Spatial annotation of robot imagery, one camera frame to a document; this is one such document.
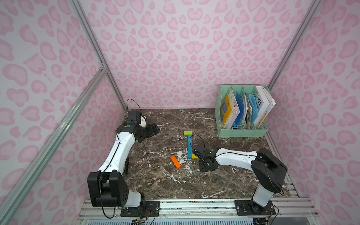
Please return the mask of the teal wooden block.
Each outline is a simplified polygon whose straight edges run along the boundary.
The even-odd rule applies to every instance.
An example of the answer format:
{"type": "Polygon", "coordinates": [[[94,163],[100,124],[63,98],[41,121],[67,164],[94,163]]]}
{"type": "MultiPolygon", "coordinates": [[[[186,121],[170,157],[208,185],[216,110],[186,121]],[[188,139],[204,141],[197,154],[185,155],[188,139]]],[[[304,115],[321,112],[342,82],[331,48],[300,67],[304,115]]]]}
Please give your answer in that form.
{"type": "Polygon", "coordinates": [[[192,135],[187,135],[187,158],[192,159],[192,135]]]}

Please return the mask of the orange wooden block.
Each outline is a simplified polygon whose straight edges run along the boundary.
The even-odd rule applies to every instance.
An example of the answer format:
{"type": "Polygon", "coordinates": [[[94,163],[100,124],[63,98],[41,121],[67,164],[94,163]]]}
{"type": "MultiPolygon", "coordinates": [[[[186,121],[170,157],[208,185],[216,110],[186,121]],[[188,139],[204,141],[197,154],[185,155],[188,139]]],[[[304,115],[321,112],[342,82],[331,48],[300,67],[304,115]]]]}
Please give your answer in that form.
{"type": "Polygon", "coordinates": [[[173,164],[175,165],[175,167],[176,167],[177,169],[180,169],[180,168],[181,168],[182,165],[180,164],[180,162],[178,161],[178,159],[176,158],[176,156],[171,156],[170,159],[171,159],[171,161],[173,162],[173,164]]]}

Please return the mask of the green wooden block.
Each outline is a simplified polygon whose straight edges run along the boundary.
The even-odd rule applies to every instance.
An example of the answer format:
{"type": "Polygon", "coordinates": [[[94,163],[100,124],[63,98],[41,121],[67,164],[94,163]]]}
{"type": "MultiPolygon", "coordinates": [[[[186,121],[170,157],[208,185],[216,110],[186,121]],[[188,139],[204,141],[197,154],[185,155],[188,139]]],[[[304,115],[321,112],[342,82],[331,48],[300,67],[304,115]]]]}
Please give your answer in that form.
{"type": "Polygon", "coordinates": [[[189,136],[192,135],[192,131],[184,131],[183,134],[184,136],[189,136]]]}

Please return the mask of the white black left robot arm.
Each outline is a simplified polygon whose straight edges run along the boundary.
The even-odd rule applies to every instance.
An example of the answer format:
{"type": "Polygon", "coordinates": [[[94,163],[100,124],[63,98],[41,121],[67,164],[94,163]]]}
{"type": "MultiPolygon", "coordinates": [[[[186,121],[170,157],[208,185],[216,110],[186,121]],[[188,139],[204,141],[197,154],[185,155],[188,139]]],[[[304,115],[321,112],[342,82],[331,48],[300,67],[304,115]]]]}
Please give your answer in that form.
{"type": "Polygon", "coordinates": [[[123,173],[126,171],[128,154],[135,142],[159,133],[158,126],[145,127],[123,124],[116,130],[116,139],[108,157],[97,172],[89,173],[87,184],[93,207],[128,207],[144,209],[143,194],[130,191],[123,173]]]}

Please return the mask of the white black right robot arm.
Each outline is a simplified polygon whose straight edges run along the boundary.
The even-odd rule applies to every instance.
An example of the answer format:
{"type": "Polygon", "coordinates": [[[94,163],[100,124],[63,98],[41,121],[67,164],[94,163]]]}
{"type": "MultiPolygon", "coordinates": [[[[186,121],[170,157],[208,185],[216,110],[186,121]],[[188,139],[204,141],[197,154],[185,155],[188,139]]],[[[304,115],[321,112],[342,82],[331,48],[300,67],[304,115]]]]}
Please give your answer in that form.
{"type": "Polygon", "coordinates": [[[271,208],[271,198],[282,192],[288,171],[287,166],[265,148],[258,151],[240,152],[226,148],[208,149],[199,145],[193,149],[199,158],[201,172],[211,172],[219,166],[234,166],[249,170],[258,179],[259,185],[246,206],[247,212],[260,215],[271,208]]]}

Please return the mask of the yellow cover book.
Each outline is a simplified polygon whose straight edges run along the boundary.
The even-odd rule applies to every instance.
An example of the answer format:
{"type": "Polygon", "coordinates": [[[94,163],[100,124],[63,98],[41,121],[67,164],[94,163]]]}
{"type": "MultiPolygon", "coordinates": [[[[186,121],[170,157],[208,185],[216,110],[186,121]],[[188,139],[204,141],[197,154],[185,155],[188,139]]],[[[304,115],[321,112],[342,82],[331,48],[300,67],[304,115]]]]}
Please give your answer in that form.
{"type": "Polygon", "coordinates": [[[220,122],[222,129],[226,129],[234,108],[234,94],[232,92],[228,93],[223,99],[220,106],[220,122]]]}

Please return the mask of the light blue folder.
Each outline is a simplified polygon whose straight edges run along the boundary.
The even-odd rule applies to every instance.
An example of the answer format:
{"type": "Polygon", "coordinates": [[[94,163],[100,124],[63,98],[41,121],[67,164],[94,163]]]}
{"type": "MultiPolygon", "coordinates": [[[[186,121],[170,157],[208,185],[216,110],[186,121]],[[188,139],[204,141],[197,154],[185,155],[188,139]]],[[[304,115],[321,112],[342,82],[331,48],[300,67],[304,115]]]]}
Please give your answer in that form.
{"type": "Polygon", "coordinates": [[[248,96],[248,100],[249,100],[249,103],[250,103],[250,106],[252,108],[252,113],[251,113],[251,123],[254,123],[255,120],[257,119],[258,117],[258,106],[257,106],[257,102],[256,102],[256,99],[255,99],[255,96],[253,94],[249,94],[248,96]]]}

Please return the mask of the mint green file organizer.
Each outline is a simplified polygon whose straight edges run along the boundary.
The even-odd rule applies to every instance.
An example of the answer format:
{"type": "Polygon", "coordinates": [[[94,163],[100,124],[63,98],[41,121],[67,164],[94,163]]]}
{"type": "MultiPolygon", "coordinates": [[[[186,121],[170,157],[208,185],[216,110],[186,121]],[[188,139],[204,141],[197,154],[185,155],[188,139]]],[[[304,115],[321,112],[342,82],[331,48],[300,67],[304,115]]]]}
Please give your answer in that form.
{"type": "Polygon", "coordinates": [[[217,101],[215,106],[215,120],[216,120],[216,128],[219,137],[264,137],[268,132],[268,128],[265,124],[265,121],[260,125],[259,128],[255,128],[252,125],[251,129],[244,129],[240,124],[239,127],[235,129],[222,129],[220,122],[220,106],[225,98],[228,90],[232,88],[235,93],[244,92],[246,95],[252,94],[254,92],[255,85],[229,85],[222,84],[219,86],[219,91],[217,95],[217,101]]]}

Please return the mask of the white book right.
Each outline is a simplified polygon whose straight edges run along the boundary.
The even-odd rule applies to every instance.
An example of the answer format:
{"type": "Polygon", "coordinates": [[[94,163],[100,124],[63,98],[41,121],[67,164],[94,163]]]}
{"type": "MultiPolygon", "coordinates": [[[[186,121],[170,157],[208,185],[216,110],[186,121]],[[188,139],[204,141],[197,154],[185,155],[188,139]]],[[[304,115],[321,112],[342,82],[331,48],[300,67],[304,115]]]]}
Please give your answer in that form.
{"type": "Polygon", "coordinates": [[[272,97],[270,92],[263,86],[255,86],[253,95],[256,100],[256,105],[258,107],[258,116],[253,122],[256,129],[258,129],[261,124],[266,119],[267,115],[275,106],[275,99],[272,97]]]}

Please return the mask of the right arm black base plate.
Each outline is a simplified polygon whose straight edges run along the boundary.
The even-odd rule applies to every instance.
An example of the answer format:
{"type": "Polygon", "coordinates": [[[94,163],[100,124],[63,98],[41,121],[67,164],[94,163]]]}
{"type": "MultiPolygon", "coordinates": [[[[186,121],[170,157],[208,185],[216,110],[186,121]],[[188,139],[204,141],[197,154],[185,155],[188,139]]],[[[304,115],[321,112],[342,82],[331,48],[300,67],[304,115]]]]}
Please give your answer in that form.
{"type": "Polygon", "coordinates": [[[269,200],[266,206],[261,206],[251,200],[235,200],[235,209],[238,216],[275,216],[276,211],[272,201],[269,200]]]}

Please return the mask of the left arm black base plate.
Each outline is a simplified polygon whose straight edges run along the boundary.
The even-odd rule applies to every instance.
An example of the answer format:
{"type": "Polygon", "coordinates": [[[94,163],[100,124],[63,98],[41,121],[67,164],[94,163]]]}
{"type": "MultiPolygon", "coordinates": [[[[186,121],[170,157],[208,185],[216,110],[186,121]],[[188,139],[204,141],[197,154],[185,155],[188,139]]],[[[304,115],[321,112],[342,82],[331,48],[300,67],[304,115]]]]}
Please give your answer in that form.
{"type": "Polygon", "coordinates": [[[121,217],[158,217],[160,201],[145,201],[138,207],[123,207],[121,217]]]}

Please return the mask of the aluminium corner frame post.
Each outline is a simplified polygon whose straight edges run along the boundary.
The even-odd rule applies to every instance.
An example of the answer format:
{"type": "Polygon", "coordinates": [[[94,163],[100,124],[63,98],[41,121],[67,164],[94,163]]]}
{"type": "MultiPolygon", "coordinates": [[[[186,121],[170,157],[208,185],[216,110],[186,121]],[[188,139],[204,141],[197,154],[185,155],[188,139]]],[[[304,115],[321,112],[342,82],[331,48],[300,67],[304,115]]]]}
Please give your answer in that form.
{"type": "Polygon", "coordinates": [[[282,72],[284,71],[286,64],[291,59],[293,52],[295,51],[297,45],[300,43],[303,35],[305,34],[307,28],[310,26],[312,20],[315,18],[318,11],[321,9],[323,2],[324,2],[323,0],[313,0],[311,2],[298,29],[294,33],[294,36],[291,39],[291,42],[290,42],[287,50],[285,51],[283,58],[281,59],[277,69],[275,70],[270,83],[268,84],[268,88],[270,91],[275,87],[275,84],[276,84],[277,80],[280,78],[282,72]]]}
{"type": "Polygon", "coordinates": [[[81,3],[80,1],[78,0],[70,0],[69,3],[71,4],[72,8],[73,8],[73,11],[74,13],[76,14],[78,20],[79,20],[79,23],[81,25],[81,27],[83,28],[88,40],[89,40],[89,43],[90,45],[92,46],[93,50],[94,50],[94,53],[95,55],[97,56],[98,58],[98,61],[99,63],[101,64],[101,67],[106,71],[106,76],[111,84],[111,87],[112,89],[114,90],[115,92],[115,96],[117,97],[117,99],[119,100],[123,110],[125,112],[128,111],[128,108],[126,106],[126,103],[119,91],[119,88],[115,82],[115,79],[113,77],[113,74],[108,66],[108,63],[104,57],[104,54],[102,52],[102,50],[100,49],[100,45],[95,37],[95,34],[90,26],[90,22],[81,6],[81,3]]]}

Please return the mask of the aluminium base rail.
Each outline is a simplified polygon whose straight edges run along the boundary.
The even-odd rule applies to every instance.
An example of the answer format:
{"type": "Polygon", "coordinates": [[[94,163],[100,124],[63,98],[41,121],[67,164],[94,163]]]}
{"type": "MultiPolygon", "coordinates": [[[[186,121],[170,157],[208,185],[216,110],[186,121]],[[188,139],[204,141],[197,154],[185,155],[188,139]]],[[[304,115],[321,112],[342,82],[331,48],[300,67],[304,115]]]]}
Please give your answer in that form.
{"type": "MultiPolygon", "coordinates": [[[[273,198],[275,213],[270,225],[320,225],[322,224],[311,200],[308,198],[273,198]]],[[[115,210],[113,219],[105,218],[100,208],[86,201],[76,220],[77,225],[129,225],[132,218],[121,217],[115,210]]],[[[239,216],[234,199],[164,199],[160,200],[159,216],[151,216],[147,225],[250,225],[251,216],[239,216]]]]}

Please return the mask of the aluminium diagonal frame bar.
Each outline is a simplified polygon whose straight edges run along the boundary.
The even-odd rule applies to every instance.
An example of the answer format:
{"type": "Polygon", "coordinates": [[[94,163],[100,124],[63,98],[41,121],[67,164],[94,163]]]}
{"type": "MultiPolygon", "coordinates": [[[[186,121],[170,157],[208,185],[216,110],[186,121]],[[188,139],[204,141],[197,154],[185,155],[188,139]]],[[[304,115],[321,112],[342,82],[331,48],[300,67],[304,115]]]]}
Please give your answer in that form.
{"type": "Polygon", "coordinates": [[[77,120],[78,116],[81,114],[89,99],[94,94],[97,86],[101,83],[106,75],[107,69],[102,67],[91,80],[83,93],[79,96],[54,133],[50,136],[47,143],[40,150],[39,154],[30,164],[19,182],[6,197],[5,201],[1,205],[2,225],[7,225],[10,222],[22,204],[23,200],[26,198],[29,191],[32,189],[33,185],[45,169],[51,157],[57,151],[67,133],[77,120]]]}

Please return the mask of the aluminium corner frame post right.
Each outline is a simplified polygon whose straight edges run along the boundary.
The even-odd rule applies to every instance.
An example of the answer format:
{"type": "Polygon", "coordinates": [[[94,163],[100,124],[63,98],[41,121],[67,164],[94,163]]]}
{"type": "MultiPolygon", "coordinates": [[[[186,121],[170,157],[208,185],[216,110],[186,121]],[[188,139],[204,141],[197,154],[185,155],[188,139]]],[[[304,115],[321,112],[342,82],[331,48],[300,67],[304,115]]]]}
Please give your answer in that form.
{"type": "Polygon", "coordinates": [[[291,59],[293,52],[295,51],[297,45],[300,43],[303,35],[305,34],[307,28],[310,26],[312,20],[315,18],[318,11],[321,9],[323,2],[324,2],[323,0],[313,0],[311,2],[298,29],[294,33],[294,36],[291,39],[291,42],[290,42],[287,50],[285,51],[283,58],[281,59],[277,69],[275,70],[270,83],[268,84],[268,88],[270,91],[275,87],[275,84],[276,84],[277,80],[280,78],[282,72],[284,71],[286,64],[291,59]]]}

